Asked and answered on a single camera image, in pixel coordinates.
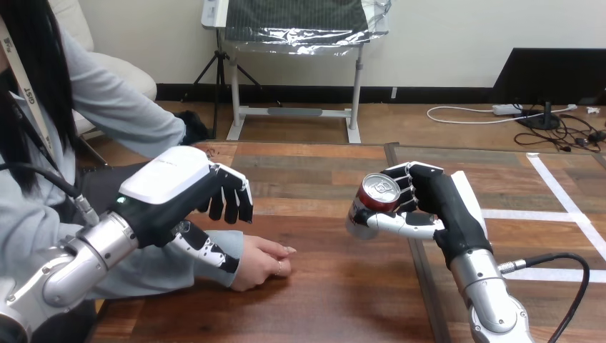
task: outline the robotic arm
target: robotic arm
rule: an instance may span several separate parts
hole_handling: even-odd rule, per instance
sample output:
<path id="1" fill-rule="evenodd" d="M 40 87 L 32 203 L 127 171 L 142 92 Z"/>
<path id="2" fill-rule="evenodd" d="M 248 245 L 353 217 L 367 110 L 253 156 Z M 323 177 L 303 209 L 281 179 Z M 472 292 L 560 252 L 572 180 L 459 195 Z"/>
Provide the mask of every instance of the robotic arm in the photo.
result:
<path id="1" fill-rule="evenodd" d="M 382 174 L 398 183 L 395 212 L 350 212 L 350 232 L 368 239 L 387 231 L 415 239 L 435 239 L 442 249 L 469 312 L 476 342 L 534 342 L 525 308 L 507 291 L 487 239 L 480 206 L 461 171 L 408 162 Z M 416 208 L 428 212 L 413 212 Z"/>
<path id="2" fill-rule="evenodd" d="M 35 252 L 10 277 L 0 277 L 0 342 L 27 343 L 48 318 L 69 312 L 135 249 L 175 244 L 228 273 L 239 260 L 183 219 L 193 210 L 226 222 L 252 221 L 252 197 L 243 174 L 215 164 L 204 152 L 176 146 L 121 186 L 99 223 L 56 247 Z"/>

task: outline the chair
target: chair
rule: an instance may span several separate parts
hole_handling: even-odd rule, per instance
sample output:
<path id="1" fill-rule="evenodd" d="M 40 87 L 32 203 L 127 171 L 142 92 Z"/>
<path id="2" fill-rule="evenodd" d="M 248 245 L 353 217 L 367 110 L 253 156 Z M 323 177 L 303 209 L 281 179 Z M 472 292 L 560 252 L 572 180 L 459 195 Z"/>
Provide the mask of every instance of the chair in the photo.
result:
<path id="1" fill-rule="evenodd" d="M 144 96 L 151 100 L 156 99 L 156 82 L 150 75 L 127 61 L 94 52 L 93 37 L 78 0 L 49 0 L 49 3 L 61 27 L 67 30 L 91 54 L 93 59 L 139 90 Z M 107 165 L 84 138 L 84 134 L 90 134 L 95 130 L 95 126 L 76 111 L 74 111 L 74 121 L 76 122 L 76 132 L 83 146 L 103 165 Z"/>

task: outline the aluminum can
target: aluminum can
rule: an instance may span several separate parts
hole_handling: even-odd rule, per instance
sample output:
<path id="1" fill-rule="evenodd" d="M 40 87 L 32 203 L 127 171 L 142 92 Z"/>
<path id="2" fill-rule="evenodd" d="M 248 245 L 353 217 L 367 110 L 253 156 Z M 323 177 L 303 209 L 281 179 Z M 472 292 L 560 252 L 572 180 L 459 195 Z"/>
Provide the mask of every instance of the aluminum can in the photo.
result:
<path id="1" fill-rule="evenodd" d="M 373 239 L 378 230 L 354 221 L 356 214 L 364 209 L 377 212 L 391 212 L 396 209 L 400 188 L 395 180 L 385 174 L 368 174 L 360 184 L 352 202 L 345 226 L 350 234 L 360 239 Z"/>

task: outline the lanyard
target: lanyard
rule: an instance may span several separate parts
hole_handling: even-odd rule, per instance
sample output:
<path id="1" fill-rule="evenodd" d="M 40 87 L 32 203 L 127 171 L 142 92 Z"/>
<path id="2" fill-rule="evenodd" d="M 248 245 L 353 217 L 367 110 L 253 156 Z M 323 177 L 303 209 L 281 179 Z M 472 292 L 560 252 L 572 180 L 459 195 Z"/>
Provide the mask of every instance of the lanyard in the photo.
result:
<path id="1" fill-rule="evenodd" d="M 27 105 L 29 106 L 29 110 L 34 115 L 34 119 L 36 120 L 36 124 L 38 124 L 38 128 L 40 129 L 40 134 L 35 130 L 33 125 L 27 120 L 24 116 L 21 108 L 15 104 L 18 108 L 18 112 L 16 113 L 18 117 L 20 117 L 20 122 L 27 134 L 34 141 L 34 143 L 38 146 L 40 152 L 46 157 L 46 159 L 50 161 L 54 158 L 54 150 L 51 144 L 51 137 L 49 135 L 49 130 L 46 127 L 46 122 L 42 117 L 42 110 L 40 110 L 40 105 L 38 103 L 38 99 L 34 94 L 34 91 L 31 90 L 31 84 L 29 83 L 29 79 L 27 78 L 27 74 L 25 72 L 25 68 L 23 67 L 23 63 L 19 58 L 19 54 L 17 53 L 16 47 L 13 44 L 13 39 L 11 38 L 11 34 L 6 27 L 6 23 L 4 20 L 0 19 L 0 40 L 2 47 L 4 48 L 4 53 L 6 54 L 6 58 L 9 60 L 9 64 L 11 65 L 11 69 L 13 70 L 13 75 L 17 80 L 17 84 L 19 84 L 19 88 L 23 92 L 23 95 L 26 97 Z M 51 163 L 55 169 L 56 164 L 53 161 Z"/>

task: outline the light blue sweater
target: light blue sweater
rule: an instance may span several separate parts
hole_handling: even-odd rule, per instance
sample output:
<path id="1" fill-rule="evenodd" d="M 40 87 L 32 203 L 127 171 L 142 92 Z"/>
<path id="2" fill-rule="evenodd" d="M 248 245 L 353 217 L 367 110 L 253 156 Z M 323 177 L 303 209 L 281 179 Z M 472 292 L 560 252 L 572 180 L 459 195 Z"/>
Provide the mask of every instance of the light blue sweater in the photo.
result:
<path id="1" fill-rule="evenodd" d="M 74 96 L 74 109 L 125 147 L 149 158 L 177 145 L 185 135 L 181 119 L 164 111 L 124 81 L 99 66 L 65 31 L 62 39 Z M 17 104 L 35 125 L 25 100 L 14 96 Z M 55 162 L 65 179 L 73 184 L 76 159 L 65 149 L 48 114 L 42 109 L 54 151 Z M 52 169 L 33 142 L 28 140 L 32 163 Z M 37 176 L 39 189 L 23 194 L 9 171 L 0 171 L 0 276 L 18 266 L 37 249 L 54 246 L 60 238 L 74 235 L 80 226 L 59 221 L 50 207 L 62 203 L 65 194 Z M 227 253 L 242 255 L 241 232 L 207 232 Z M 147 247 L 135 251 L 90 294 L 91 298 L 130 297 L 170 292 L 189 287 L 194 276 L 210 277 L 225 286 L 234 278 L 219 269 L 195 262 L 171 244 L 165 248 Z"/>

